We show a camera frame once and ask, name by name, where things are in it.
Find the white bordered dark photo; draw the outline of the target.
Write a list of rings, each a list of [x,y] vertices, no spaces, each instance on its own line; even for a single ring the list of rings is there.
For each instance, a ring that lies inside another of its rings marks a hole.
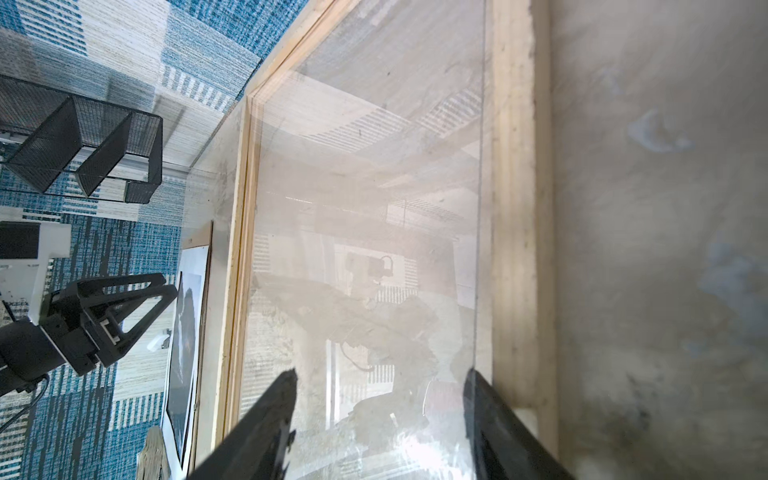
[[[207,246],[181,251],[161,423],[171,479],[184,479],[192,459],[208,264]]]

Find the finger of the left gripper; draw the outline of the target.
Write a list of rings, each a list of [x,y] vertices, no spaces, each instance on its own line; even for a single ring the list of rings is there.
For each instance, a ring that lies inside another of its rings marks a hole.
[[[63,306],[93,312],[109,309],[132,312],[145,301],[154,299],[167,299],[167,284],[162,274],[86,278],[62,290]]]
[[[125,357],[177,295],[175,286],[158,285],[99,296],[92,304],[92,339],[98,361],[109,367]],[[150,309],[130,329],[124,330],[124,321],[145,305]]]

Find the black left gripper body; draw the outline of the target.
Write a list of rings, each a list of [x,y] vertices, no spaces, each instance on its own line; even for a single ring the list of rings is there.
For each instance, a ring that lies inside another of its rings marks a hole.
[[[120,334],[107,314],[102,289],[59,290],[42,302],[39,326],[55,350],[78,374],[108,367],[120,359]]]

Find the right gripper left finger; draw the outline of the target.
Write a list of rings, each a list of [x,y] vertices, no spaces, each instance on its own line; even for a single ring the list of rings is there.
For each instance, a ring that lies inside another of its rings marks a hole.
[[[223,442],[188,475],[190,480],[283,479],[296,432],[291,420],[297,373],[282,372]]]

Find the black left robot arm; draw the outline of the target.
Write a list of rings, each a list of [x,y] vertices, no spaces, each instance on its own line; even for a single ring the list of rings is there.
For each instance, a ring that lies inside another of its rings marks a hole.
[[[1,393],[31,392],[64,364],[83,376],[117,363],[177,296],[161,273],[82,279],[46,295],[37,323],[1,328]]]

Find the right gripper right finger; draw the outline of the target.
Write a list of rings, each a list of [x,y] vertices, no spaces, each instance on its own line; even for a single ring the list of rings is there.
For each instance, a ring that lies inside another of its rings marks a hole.
[[[570,479],[476,369],[463,386],[466,435],[478,479]]]

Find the light wooden picture frame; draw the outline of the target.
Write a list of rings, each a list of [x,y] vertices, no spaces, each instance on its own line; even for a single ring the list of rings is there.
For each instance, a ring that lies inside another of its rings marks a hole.
[[[482,2],[478,334],[472,368],[558,461],[548,5]]]

